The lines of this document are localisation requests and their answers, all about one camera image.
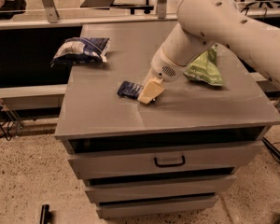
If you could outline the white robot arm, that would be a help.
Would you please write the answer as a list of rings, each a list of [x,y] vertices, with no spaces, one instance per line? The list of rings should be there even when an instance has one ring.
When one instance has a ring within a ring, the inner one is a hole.
[[[177,24],[151,61],[138,100],[150,103],[162,82],[177,80],[182,69],[218,43],[280,90],[280,28],[256,21],[238,10],[234,0],[179,0]]]

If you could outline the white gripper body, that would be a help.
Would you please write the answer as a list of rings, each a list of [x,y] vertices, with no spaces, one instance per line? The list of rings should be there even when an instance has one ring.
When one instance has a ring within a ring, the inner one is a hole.
[[[161,45],[152,58],[150,69],[143,84],[146,85],[154,78],[158,82],[173,82],[179,79],[186,67],[187,56],[185,52],[177,49],[167,50]]]

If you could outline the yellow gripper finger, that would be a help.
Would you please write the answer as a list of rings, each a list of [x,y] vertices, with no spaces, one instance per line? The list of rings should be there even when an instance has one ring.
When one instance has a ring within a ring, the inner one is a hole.
[[[163,92],[162,80],[155,77],[151,78],[141,90],[138,101],[147,105]]]

